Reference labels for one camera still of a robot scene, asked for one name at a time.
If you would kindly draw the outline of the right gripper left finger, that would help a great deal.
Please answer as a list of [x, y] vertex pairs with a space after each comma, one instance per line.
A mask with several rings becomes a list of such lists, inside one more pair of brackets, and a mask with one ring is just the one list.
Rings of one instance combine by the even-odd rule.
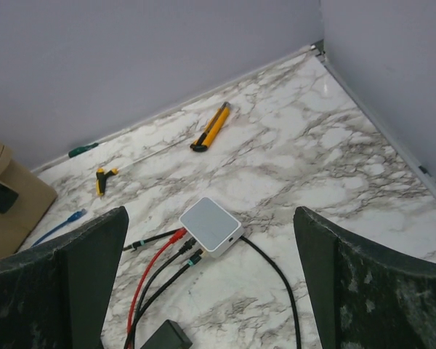
[[128, 226], [116, 207], [0, 259], [0, 348], [101, 348]]

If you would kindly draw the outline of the black blue network switch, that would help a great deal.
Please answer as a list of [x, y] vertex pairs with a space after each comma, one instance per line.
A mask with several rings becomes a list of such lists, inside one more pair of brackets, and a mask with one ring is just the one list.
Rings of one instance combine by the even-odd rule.
[[192, 340], [182, 327], [172, 320], [165, 320], [150, 336], [141, 349], [189, 349]]

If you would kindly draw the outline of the white grey device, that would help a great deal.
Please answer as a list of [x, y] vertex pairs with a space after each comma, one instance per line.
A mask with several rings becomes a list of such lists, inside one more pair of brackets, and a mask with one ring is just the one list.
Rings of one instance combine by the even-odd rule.
[[195, 202], [179, 221], [214, 259], [221, 257], [243, 235], [242, 223], [208, 197]]

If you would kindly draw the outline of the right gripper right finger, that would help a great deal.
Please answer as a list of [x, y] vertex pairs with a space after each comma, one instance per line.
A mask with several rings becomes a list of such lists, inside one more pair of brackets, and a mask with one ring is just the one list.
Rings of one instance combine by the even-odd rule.
[[305, 206], [294, 232], [323, 348], [436, 348], [436, 263], [390, 249]]

